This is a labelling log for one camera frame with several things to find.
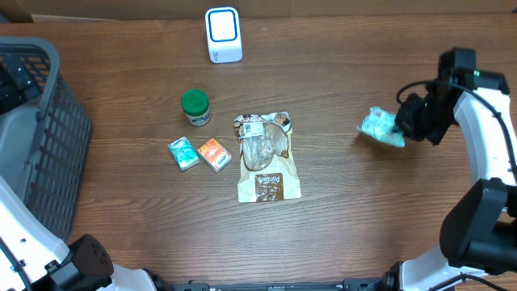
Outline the teal snack packet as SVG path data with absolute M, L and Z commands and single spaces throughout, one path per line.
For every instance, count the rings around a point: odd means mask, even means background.
M 403 148 L 406 143 L 403 134 L 396 129 L 396 115 L 379 107 L 371 107 L 369 114 L 357 127 L 360 133 L 387 145 Z

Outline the brown white snack pouch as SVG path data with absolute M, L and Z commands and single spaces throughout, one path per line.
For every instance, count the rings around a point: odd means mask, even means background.
M 241 203 L 301 197 L 301 182 L 292 156 L 292 121 L 287 112 L 246 114 L 233 127 L 239 142 Z

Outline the orange tissue pack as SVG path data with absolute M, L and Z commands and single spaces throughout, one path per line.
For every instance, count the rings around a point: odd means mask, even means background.
M 232 160 L 232 154 L 215 138 L 206 141 L 197 152 L 215 172 L 220 172 Z

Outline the green lid jar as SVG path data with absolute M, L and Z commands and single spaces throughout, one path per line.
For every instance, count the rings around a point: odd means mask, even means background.
M 181 98 L 181 106 L 187 121 L 194 126 L 204 126 L 212 118 L 209 99 L 202 90 L 186 91 Z

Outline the green tissue pack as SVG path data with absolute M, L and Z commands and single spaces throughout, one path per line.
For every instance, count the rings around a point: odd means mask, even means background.
M 178 140 L 171 142 L 168 149 L 181 171 L 186 171 L 200 163 L 195 148 L 186 137 L 180 137 Z

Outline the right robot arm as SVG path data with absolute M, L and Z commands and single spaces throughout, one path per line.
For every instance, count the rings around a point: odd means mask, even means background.
M 510 89 L 503 74 L 479 70 L 470 48 L 439 57 L 427 94 L 402 100 L 393 131 L 438 145 L 456 125 L 464 135 L 473 185 L 443 220 L 439 244 L 394 264 L 370 290 L 453 290 L 476 281 L 497 290 L 488 275 L 516 270 L 516 135 Z

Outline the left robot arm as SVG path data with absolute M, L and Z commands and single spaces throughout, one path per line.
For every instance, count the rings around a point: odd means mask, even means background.
M 69 236 L 92 134 L 90 117 L 45 53 L 1 55 L 1 287 L 155 290 L 86 234 Z

